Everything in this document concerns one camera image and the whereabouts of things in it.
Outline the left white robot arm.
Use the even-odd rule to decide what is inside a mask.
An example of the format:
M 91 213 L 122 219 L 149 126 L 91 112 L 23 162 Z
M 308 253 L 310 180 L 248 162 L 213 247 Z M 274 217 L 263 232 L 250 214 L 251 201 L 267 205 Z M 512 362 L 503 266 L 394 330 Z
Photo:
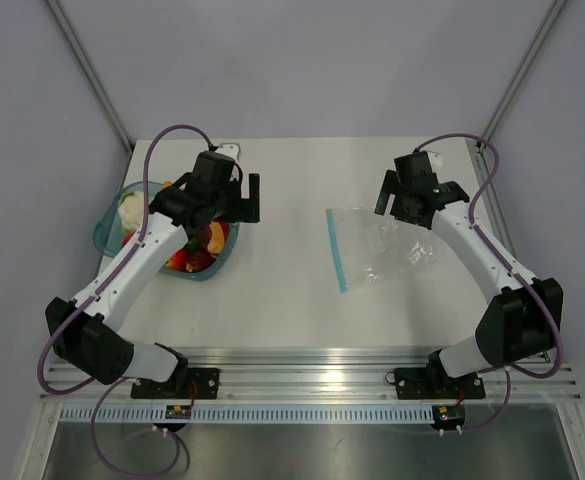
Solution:
M 257 223 L 260 176 L 242 174 L 236 160 L 204 151 L 192 171 L 160 190 L 143 208 L 141 226 L 105 272 L 72 299 L 54 298 L 45 309 L 54 353 L 103 385 L 121 379 L 153 382 L 167 398 L 187 388 L 187 360 L 175 350 L 119 335 L 128 312 L 150 280 L 189 238 L 213 221 Z

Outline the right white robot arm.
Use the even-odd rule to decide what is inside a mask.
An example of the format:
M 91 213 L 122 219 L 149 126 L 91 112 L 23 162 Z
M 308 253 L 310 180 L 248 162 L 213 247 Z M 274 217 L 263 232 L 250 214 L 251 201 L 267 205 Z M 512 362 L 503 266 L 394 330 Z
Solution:
M 467 193 L 442 183 L 423 151 L 398 157 L 386 172 L 375 206 L 378 215 L 424 227 L 457 255 L 479 286 L 487 308 L 473 335 L 429 354 L 421 367 L 397 367 L 401 400 L 482 399 L 479 375 L 562 347 L 563 290 L 523 267 L 474 215 Z

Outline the red toy apple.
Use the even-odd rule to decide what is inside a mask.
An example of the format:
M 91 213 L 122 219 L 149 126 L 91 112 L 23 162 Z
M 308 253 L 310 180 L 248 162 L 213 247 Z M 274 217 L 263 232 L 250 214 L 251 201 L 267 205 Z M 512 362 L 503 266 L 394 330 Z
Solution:
M 188 252 L 182 248 L 175 252 L 164 264 L 164 267 L 174 271 L 184 271 L 187 265 Z

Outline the clear zip top bag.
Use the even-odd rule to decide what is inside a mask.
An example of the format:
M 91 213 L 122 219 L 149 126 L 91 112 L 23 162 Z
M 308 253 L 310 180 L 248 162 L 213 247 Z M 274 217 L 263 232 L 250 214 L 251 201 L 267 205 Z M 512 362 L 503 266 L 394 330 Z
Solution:
M 427 229 L 364 206 L 331 208 L 325 215 L 342 293 L 382 283 L 407 285 L 440 262 L 443 243 Z

